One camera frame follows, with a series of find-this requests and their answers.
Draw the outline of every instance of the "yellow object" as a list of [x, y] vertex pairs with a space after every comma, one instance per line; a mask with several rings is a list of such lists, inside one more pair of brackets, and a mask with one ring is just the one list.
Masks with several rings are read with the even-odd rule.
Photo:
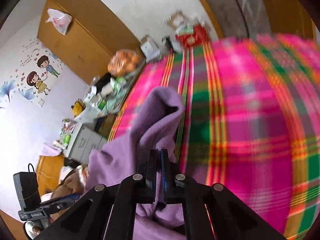
[[84, 104], [81, 101], [76, 101], [74, 106], [71, 106], [71, 111], [74, 114], [74, 116], [78, 116], [82, 113], [82, 111], [85, 109]]
[[59, 184], [60, 170], [63, 167], [64, 155], [39, 156], [36, 175], [39, 194], [45, 194], [45, 190], [55, 190]]
[[40, 94], [47, 88], [47, 85], [44, 84], [40, 79], [38, 79], [38, 81], [36, 82], [36, 88], [38, 89], [38, 94]]

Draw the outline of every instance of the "cartoon girl sticker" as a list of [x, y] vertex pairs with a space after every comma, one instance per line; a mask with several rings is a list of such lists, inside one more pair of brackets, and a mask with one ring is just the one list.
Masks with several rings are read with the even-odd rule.
[[27, 77], [27, 84], [31, 87], [35, 87], [38, 90], [38, 94], [44, 92], [45, 95], [47, 95], [45, 90], [47, 89], [48, 91], [51, 91], [51, 89], [47, 88], [47, 85], [43, 83], [47, 78], [48, 75], [44, 80], [41, 80], [37, 72], [32, 71]]

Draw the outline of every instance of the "black cable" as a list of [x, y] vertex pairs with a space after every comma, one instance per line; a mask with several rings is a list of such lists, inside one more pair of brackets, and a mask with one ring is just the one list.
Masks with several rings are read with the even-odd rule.
[[240, 14], [241, 14], [242, 19], [243, 19], [243, 21], [244, 21], [245, 30], [246, 30], [246, 32], [247, 32], [247, 38], [250, 38], [250, 33], [249, 33], [248, 24], [247, 24], [247, 21], [245, 20], [245, 16], [244, 16], [244, 13], [243, 13], [243, 11], [242, 11], [242, 9], [241, 9], [241, 5], [240, 5], [240, 3], [239, 3], [239, 0], [236, 0], [236, 3], [237, 3], [237, 5], [238, 5], [238, 8], [239, 8], [239, 10], [240, 10]]
[[31, 165], [31, 167], [33, 169], [33, 172], [35, 172], [35, 168], [33, 167], [33, 165], [31, 163], [28, 164], [28, 171], [30, 172], [30, 165]]

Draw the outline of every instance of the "blue flower sticker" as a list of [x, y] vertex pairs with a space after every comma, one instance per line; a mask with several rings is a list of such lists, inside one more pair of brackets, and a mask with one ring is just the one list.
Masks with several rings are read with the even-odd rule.
[[55, 54], [53, 54], [52, 53], [52, 57], [54, 58], [54, 59], [57, 59], [58, 57], [55, 55]]
[[14, 87], [14, 80], [11, 80], [10, 83], [7, 81], [4, 82], [2, 87], [0, 88], [0, 97], [3, 98], [5, 95], [8, 96], [10, 102], [10, 91], [13, 90]]
[[33, 88], [28, 89], [27, 91], [23, 91], [19, 89], [19, 93], [20, 95], [22, 95], [23, 97], [25, 97], [28, 100], [34, 99], [35, 95], [33, 94]]

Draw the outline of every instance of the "clutter on table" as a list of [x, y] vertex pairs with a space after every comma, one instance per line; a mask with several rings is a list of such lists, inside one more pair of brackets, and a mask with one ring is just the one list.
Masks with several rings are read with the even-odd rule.
[[76, 122], [71, 119], [62, 120], [62, 128], [60, 132], [60, 137], [58, 140], [53, 142], [53, 146], [65, 150], [69, 144], [71, 134], [76, 126]]
[[78, 99], [73, 106], [71, 106], [71, 112], [75, 117], [82, 113], [85, 109], [85, 105], [81, 99]]
[[143, 65], [144, 62], [141, 63], [140, 57], [133, 51], [118, 51], [108, 65], [109, 71], [112, 69], [114, 72], [106, 73], [101, 79], [95, 78], [83, 100], [79, 99], [71, 107], [74, 120], [94, 129], [95, 119], [117, 113]]
[[133, 50], [120, 50], [111, 58], [108, 71], [115, 77], [121, 77], [134, 71], [140, 63], [140, 57]]
[[193, 27], [186, 26], [180, 28], [176, 39], [180, 41], [184, 48], [190, 48], [210, 41], [207, 31], [200, 24]]
[[[204, 22], [200, 22], [198, 19], [191, 20], [182, 11], [174, 12], [165, 22], [175, 31], [176, 40], [185, 49], [210, 41], [208, 33], [204, 28]], [[171, 45], [175, 51], [179, 51], [179, 47], [175, 48], [173, 40], [171, 41]]]
[[143, 54], [146, 56], [146, 63], [158, 58], [161, 54], [158, 45], [149, 35], [146, 35], [141, 39], [140, 48]]
[[170, 39], [170, 36], [165, 36], [161, 39], [161, 42], [164, 42], [165, 41], [165, 47], [168, 49], [168, 51], [170, 53], [175, 53], [176, 51], [174, 50], [173, 48], [173, 45], [172, 45], [172, 41]]

